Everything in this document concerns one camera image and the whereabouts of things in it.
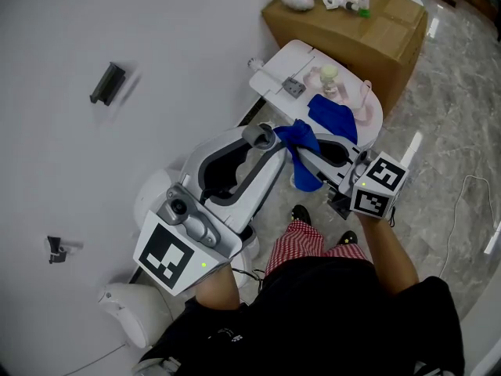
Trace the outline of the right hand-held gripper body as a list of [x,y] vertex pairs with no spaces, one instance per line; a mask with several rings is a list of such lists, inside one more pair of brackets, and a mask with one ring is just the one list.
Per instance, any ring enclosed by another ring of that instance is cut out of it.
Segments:
[[389,216],[405,184],[409,169],[382,152],[357,157],[338,187],[329,192],[328,205],[343,219],[350,213],[375,219]]

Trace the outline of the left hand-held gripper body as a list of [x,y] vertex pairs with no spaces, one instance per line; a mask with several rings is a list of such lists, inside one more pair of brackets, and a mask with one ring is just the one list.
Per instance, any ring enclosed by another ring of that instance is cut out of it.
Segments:
[[182,186],[172,186],[144,220],[133,259],[176,296],[229,263],[243,249],[240,235]]

